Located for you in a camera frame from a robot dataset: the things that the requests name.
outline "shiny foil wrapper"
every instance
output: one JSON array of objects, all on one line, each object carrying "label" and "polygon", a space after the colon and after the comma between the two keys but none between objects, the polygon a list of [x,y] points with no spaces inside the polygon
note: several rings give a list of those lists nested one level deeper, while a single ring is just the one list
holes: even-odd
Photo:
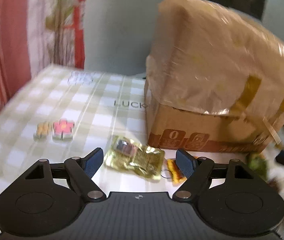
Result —
[{"label": "shiny foil wrapper", "polygon": [[115,136],[104,164],[119,171],[132,170],[139,176],[159,180],[164,151],[123,136]]}]

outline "table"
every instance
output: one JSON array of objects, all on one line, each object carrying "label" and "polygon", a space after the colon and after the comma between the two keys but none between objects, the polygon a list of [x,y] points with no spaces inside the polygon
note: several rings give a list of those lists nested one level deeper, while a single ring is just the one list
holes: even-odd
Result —
[{"label": "table", "polygon": [[[114,134],[146,143],[143,93],[141,79],[58,65],[44,69],[0,113],[0,193],[38,159],[60,163],[72,156],[84,157],[96,147],[106,152]],[[34,140],[39,123],[62,118],[75,122],[72,141],[55,141],[52,135],[46,140]],[[193,155],[206,156],[217,163],[244,159],[242,154],[197,152]],[[175,151],[165,151],[165,158],[174,157]],[[284,168],[272,165],[271,173],[284,184]],[[107,196],[110,191],[168,191],[172,196],[179,187],[170,179],[145,180],[104,165],[92,179]],[[64,180],[55,182],[67,187]],[[212,186],[220,183],[223,180],[215,180]]]}]

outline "tablecloth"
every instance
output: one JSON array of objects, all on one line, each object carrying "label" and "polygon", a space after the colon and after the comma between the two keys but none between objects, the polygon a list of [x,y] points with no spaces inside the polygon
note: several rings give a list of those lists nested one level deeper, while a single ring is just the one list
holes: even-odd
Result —
[{"label": "tablecloth", "polygon": [[[0,193],[38,159],[60,163],[72,156],[84,157],[96,147],[106,152],[113,135],[146,143],[143,91],[142,79],[58,65],[44,69],[0,113]],[[34,139],[39,123],[60,119],[75,122],[72,141],[56,141],[52,135],[46,140]],[[244,159],[241,154],[192,154],[210,157],[217,163]],[[175,151],[165,151],[165,158],[174,156]],[[284,168],[274,163],[271,168],[271,174],[284,185]],[[172,196],[179,185],[164,177],[160,181],[145,180],[102,165],[92,179],[107,196],[110,191],[168,191]],[[55,182],[67,187],[64,180]],[[223,179],[214,180],[212,186],[220,183]],[[284,186],[281,191],[284,197]]]}]

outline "cardboard box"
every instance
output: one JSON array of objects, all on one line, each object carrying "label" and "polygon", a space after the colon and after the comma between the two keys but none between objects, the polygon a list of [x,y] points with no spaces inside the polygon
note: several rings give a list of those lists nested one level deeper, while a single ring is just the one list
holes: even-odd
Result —
[{"label": "cardboard box", "polygon": [[243,119],[213,116],[160,104],[145,85],[147,144],[199,152],[262,151],[270,139]]},{"label": "cardboard box", "polygon": [[284,43],[205,0],[164,0],[146,59],[148,144],[263,150],[284,125]]}]

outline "blue gripper pad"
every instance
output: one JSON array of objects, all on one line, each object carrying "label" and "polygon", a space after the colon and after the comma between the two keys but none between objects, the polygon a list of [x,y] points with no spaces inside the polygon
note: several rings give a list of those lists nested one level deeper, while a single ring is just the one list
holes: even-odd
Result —
[{"label": "blue gripper pad", "polygon": [[97,172],[103,163],[103,150],[101,148],[96,148],[90,154],[82,159],[84,162],[82,169],[92,179],[93,175]]},{"label": "blue gripper pad", "polygon": [[188,179],[194,172],[193,159],[195,158],[183,149],[178,149],[175,154],[175,161],[183,175]]}]

